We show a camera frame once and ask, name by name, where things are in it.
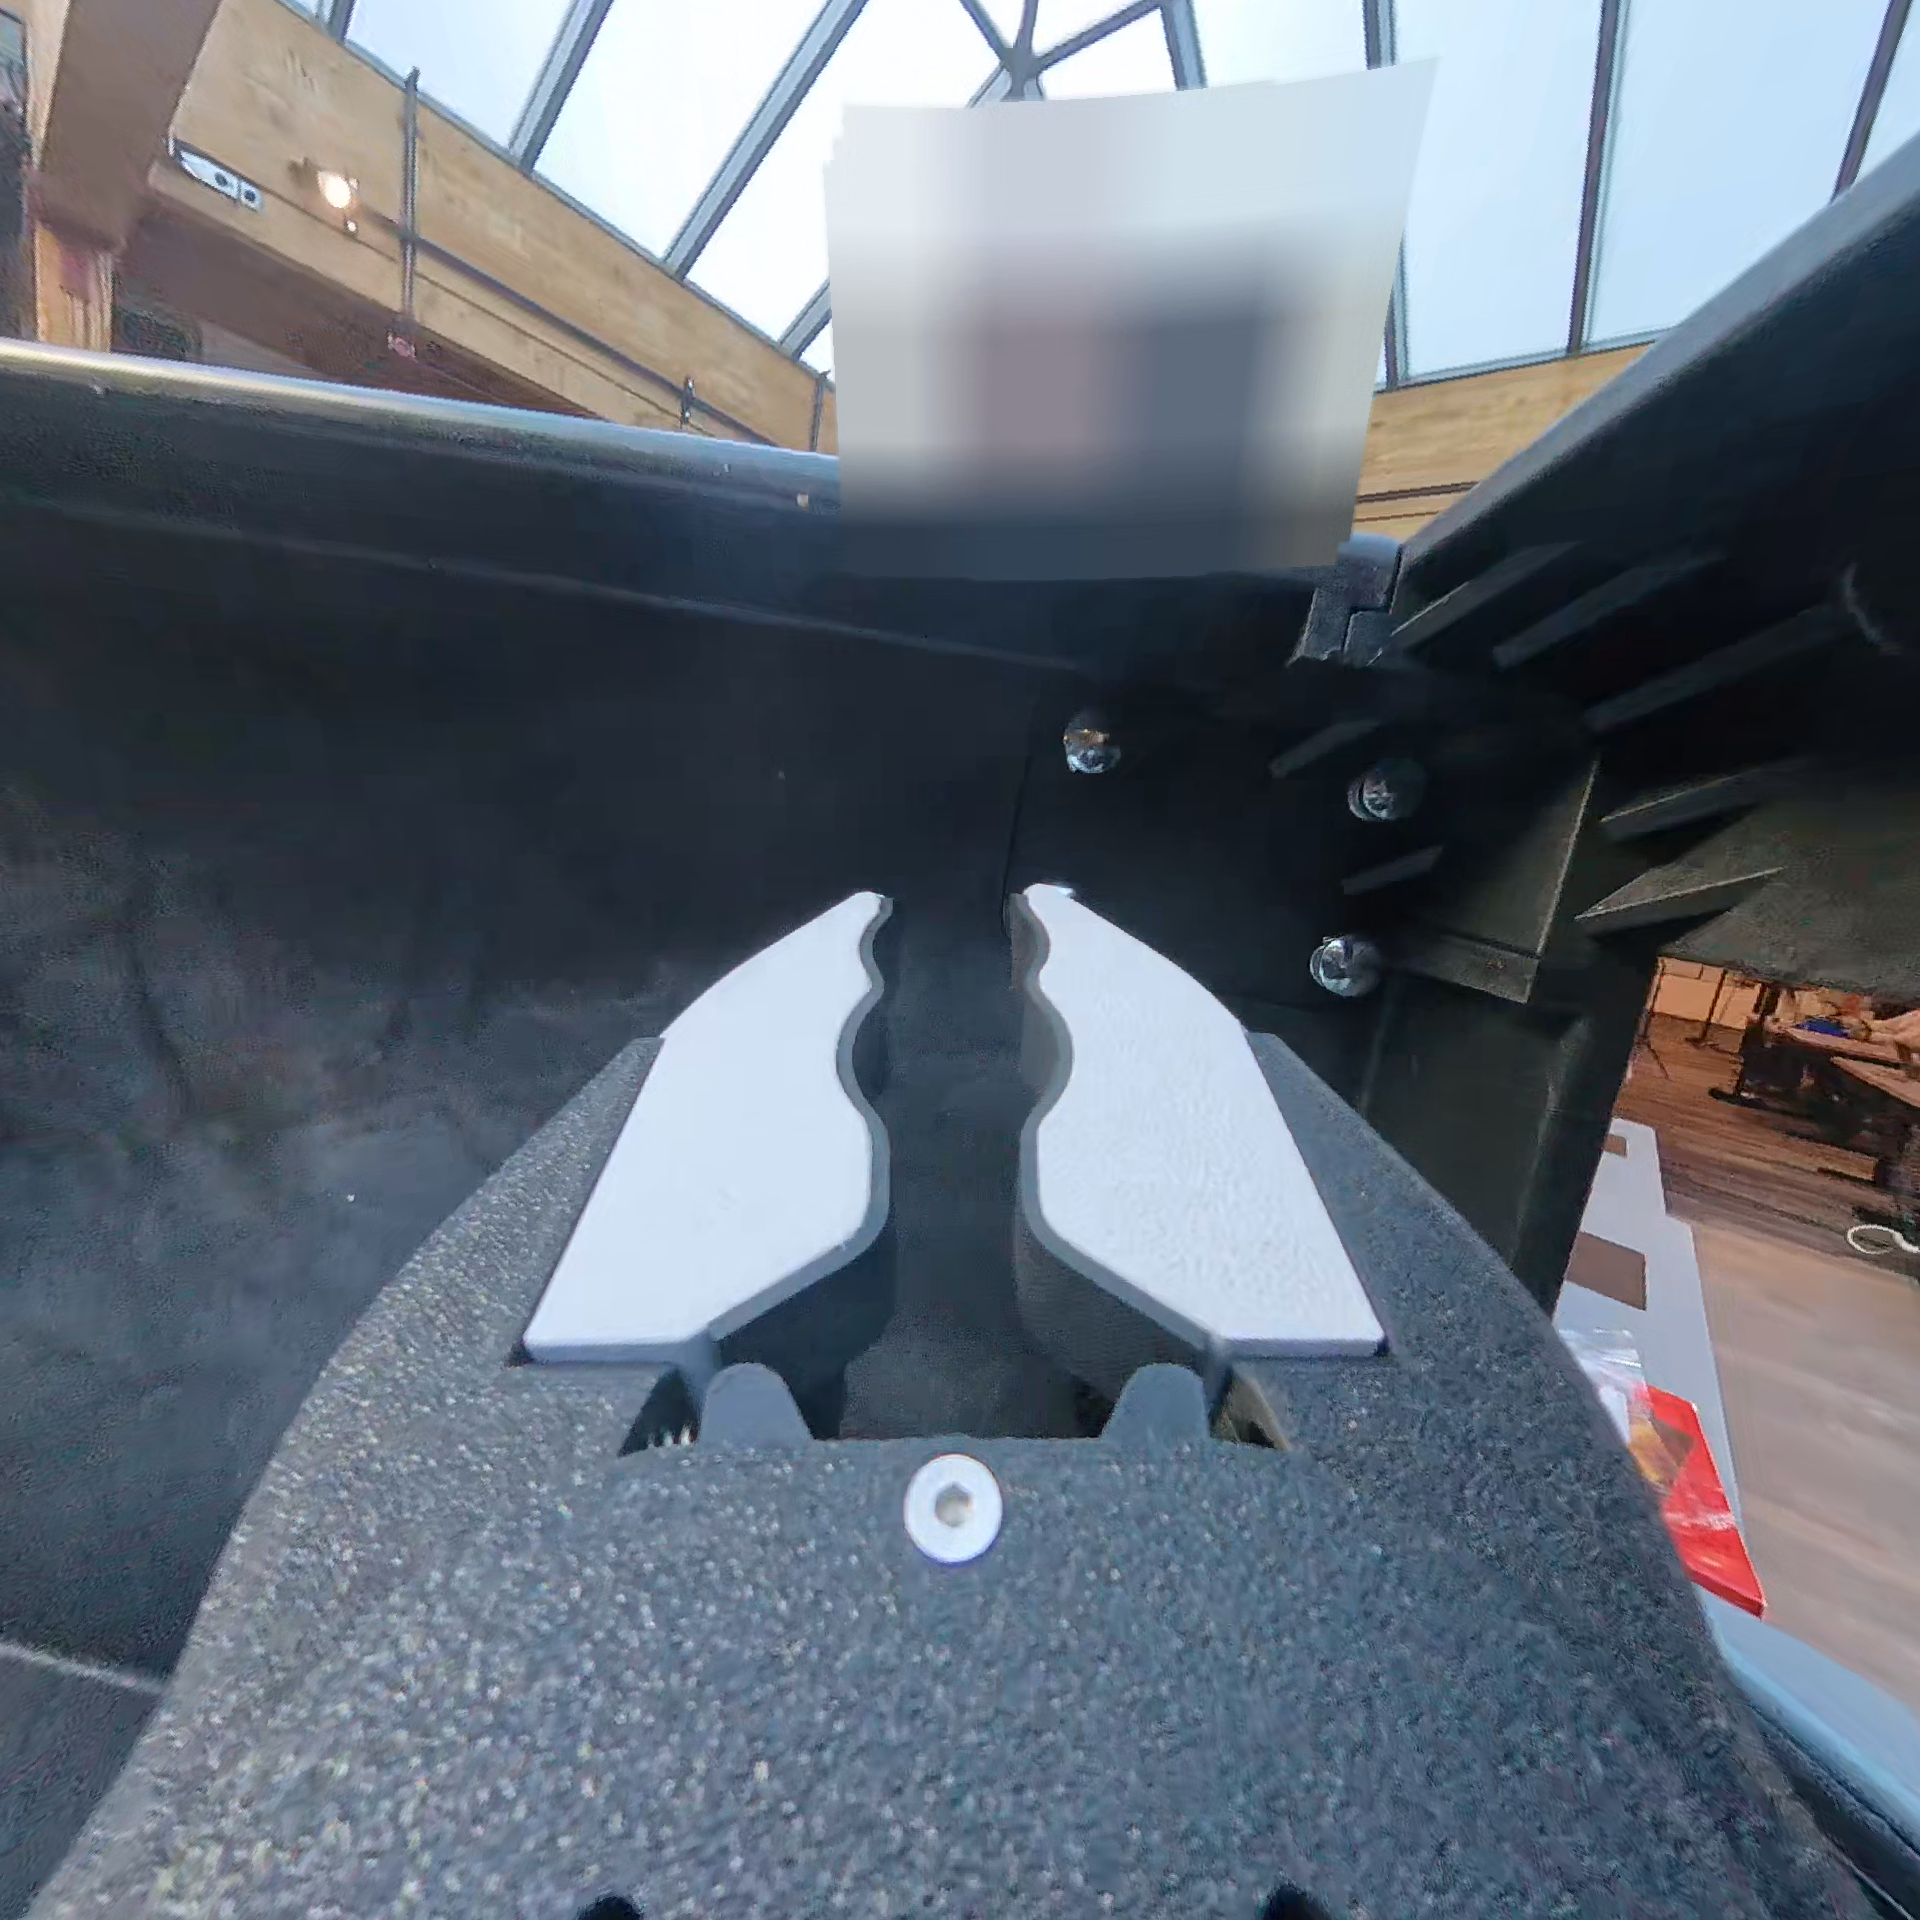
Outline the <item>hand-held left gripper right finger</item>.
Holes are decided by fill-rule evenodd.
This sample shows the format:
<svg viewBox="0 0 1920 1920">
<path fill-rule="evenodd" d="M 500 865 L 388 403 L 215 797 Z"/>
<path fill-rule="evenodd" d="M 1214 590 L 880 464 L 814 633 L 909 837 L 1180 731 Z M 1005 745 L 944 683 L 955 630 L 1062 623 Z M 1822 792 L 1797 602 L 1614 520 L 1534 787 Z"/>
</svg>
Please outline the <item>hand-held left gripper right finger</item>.
<svg viewBox="0 0 1920 1920">
<path fill-rule="evenodd" d="M 1059 883 L 1009 902 L 1017 1295 L 1061 1366 L 1372 1358 L 1384 1330 L 1267 1082 L 1195 976 Z"/>
</svg>

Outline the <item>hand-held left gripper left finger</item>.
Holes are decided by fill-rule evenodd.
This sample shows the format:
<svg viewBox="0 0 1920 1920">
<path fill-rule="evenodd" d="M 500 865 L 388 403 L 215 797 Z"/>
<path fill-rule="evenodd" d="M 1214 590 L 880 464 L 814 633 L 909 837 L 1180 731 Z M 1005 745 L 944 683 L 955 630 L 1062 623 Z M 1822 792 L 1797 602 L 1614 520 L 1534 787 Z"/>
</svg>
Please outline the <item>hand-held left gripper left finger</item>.
<svg viewBox="0 0 1920 1920">
<path fill-rule="evenodd" d="M 851 895 L 663 1032 L 520 1335 L 529 1361 L 846 1366 L 876 1338 L 892 1155 L 854 1057 L 892 915 Z"/>
</svg>

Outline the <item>white desk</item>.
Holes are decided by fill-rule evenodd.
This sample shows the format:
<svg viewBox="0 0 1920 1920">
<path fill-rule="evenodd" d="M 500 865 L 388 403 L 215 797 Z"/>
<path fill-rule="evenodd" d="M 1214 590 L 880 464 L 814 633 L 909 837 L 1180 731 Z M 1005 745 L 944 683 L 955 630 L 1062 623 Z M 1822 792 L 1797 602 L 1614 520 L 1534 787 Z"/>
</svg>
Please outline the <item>white desk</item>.
<svg viewBox="0 0 1920 1920">
<path fill-rule="evenodd" d="M 1632 1338 L 1646 1383 L 1695 1406 L 1742 1522 L 1695 1242 L 1667 1207 L 1660 1143 L 1641 1123 L 1614 1121 L 1601 1143 L 1551 1325 Z"/>
</svg>

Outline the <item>clear plastic packet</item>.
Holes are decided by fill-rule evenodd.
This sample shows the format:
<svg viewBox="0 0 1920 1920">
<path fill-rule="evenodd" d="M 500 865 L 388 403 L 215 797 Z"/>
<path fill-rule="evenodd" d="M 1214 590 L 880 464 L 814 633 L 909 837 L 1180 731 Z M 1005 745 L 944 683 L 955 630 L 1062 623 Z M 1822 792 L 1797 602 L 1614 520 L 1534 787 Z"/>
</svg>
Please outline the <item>clear plastic packet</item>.
<svg viewBox="0 0 1920 1920">
<path fill-rule="evenodd" d="M 1553 1329 L 1622 1447 L 1648 1429 L 1651 1402 L 1638 1346 L 1620 1329 Z"/>
</svg>

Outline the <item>red packet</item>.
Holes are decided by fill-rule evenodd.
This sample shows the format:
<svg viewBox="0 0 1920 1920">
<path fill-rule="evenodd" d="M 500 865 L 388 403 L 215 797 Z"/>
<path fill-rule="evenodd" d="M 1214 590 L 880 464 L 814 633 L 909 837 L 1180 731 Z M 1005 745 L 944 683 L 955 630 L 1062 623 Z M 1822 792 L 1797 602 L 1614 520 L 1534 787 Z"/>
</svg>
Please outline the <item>red packet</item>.
<svg viewBox="0 0 1920 1920">
<path fill-rule="evenodd" d="M 1736 1611 L 1765 1618 L 1760 1574 L 1695 1406 L 1656 1385 L 1627 1398 L 1627 1450 L 1686 1578 Z"/>
</svg>

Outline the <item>wooden table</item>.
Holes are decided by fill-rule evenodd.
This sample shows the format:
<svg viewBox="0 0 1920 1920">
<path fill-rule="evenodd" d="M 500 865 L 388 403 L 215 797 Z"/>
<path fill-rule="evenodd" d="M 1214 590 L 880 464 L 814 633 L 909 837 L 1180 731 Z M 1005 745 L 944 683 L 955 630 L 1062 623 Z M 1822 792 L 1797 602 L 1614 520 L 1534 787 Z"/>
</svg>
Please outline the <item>wooden table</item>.
<svg viewBox="0 0 1920 1920">
<path fill-rule="evenodd" d="M 1800 1139 L 1872 1161 L 1885 1197 L 1915 1191 L 1915 1008 L 1884 1013 L 1859 993 L 1755 982 L 1717 1102 L 1800 1123 Z"/>
</svg>

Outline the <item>black metal rod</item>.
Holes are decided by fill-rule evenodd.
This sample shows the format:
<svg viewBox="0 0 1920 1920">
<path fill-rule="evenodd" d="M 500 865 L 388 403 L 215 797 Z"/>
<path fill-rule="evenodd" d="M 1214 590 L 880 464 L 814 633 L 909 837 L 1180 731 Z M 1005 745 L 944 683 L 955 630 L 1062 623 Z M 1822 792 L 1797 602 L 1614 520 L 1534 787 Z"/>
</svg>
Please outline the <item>black metal rod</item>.
<svg viewBox="0 0 1920 1920">
<path fill-rule="evenodd" d="M 399 192 L 397 192 L 397 259 L 399 303 L 390 333 L 390 350 L 415 365 L 415 278 L 419 278 L 419 119 L 421 119 L 421 66 L 412 66 L 399 89 Z"/>
</svg>

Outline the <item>white wall fixture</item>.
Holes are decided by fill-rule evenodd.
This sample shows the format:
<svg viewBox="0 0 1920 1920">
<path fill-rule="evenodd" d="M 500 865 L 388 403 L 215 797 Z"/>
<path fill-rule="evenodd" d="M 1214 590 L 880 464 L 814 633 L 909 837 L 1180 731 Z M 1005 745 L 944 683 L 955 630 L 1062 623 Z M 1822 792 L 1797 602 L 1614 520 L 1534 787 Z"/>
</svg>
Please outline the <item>white wall fixture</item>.
<svg viewBox="0 0 1920 1920">
<path fill-rule="evenodd" d="M 227 163 L 212 158 L 204 150 L 183 142 L 179 135 L 169 135 L 167 153 L 183 176 L 197 181 L 207 192 L 244 210 L 264 208 L 264 194 L 257 183 L 232 171 Z"/>
</svg>

